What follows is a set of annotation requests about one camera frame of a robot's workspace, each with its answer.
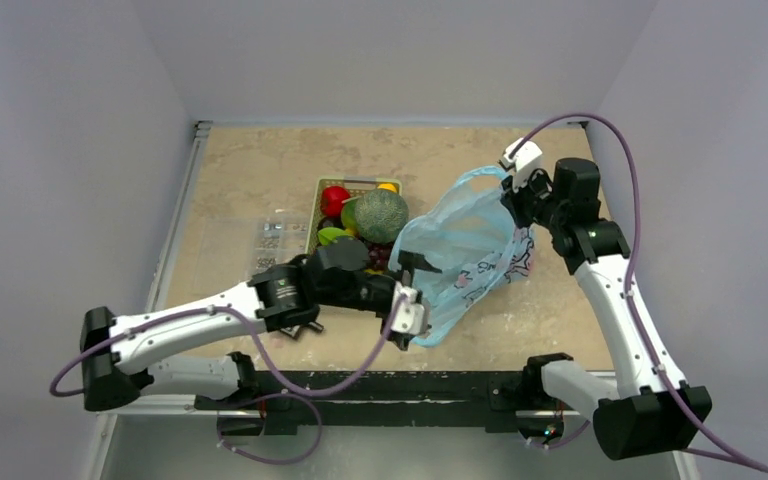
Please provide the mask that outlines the light blue plastic bag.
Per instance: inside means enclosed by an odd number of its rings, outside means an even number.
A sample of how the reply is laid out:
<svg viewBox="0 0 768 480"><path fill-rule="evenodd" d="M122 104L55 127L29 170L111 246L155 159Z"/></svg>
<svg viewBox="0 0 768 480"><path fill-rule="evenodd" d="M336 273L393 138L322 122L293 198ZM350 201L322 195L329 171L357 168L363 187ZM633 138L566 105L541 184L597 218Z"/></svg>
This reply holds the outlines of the light blue plastic bag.
<svg viewBox="0 0 768 480"><path fill-rule="evenodd" d="M398 255L424 256L436 270L415 270L413 286L430 305L430 332L412 342L435 347L492 291L526 278L535 256L536 233L518 228L501 203L507 173L484 166L461 175L426 214L411 219L392 247L388 267Z"/></svg>

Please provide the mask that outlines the green fake starfruit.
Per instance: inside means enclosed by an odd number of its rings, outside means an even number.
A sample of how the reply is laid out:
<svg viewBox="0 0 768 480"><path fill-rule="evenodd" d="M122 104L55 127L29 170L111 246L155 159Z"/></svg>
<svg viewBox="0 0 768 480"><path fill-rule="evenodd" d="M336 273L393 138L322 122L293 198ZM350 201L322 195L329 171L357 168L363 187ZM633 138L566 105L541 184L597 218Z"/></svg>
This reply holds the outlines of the green fake starfruit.
<svg viewBox="0 0 768 480"><path fill-rule="evenodd" d="M343 237L353 238L354 235L345 229L337 227L325 227L317 232L317 239L320 246L330 245Z"/></svg>

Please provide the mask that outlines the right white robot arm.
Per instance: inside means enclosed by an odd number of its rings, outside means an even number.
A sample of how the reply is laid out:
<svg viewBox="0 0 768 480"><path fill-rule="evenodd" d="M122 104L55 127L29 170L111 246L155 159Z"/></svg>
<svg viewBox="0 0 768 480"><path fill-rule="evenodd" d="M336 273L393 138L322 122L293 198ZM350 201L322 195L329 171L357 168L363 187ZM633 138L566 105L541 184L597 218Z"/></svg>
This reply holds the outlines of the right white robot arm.
<svg viewBox="0 0 768 480"><path fill-rule="evenodd" d="M524 399L536 407L552 400L576 410L593 427L611 460L680 451L712 409L703 386L691 386L666 351L629 271L631 251L620 227L600 214L600 172L591 160L564 158L552 174L538 161L501 160L507 177L501 203L517 226L539 225L584 292L615 368L609 383L567 354L528 360Z"/></svg>

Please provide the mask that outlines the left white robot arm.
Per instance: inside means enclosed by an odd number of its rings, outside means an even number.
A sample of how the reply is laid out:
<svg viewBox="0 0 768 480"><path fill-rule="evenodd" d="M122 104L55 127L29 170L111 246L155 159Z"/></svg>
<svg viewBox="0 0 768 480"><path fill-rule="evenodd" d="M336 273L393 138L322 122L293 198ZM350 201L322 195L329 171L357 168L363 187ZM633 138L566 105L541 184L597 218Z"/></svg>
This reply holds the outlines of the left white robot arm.
<svg viewBox="0 0 768 480"><path fill-rule="evenodd" d="M276 264L219 294L163 311L119 315L96 307L84 315L79 341L83 406L110 411L142 396L194 394L244 409L257 399L251 362L231 365L194 359L186 351L220 340L313 324L321 306L372 312L380 340L406 350L428 330L430 304L413 282L418 271L437 273L426 258L400 251L396 268L365 271L367 248L340 237Z"/></svg>

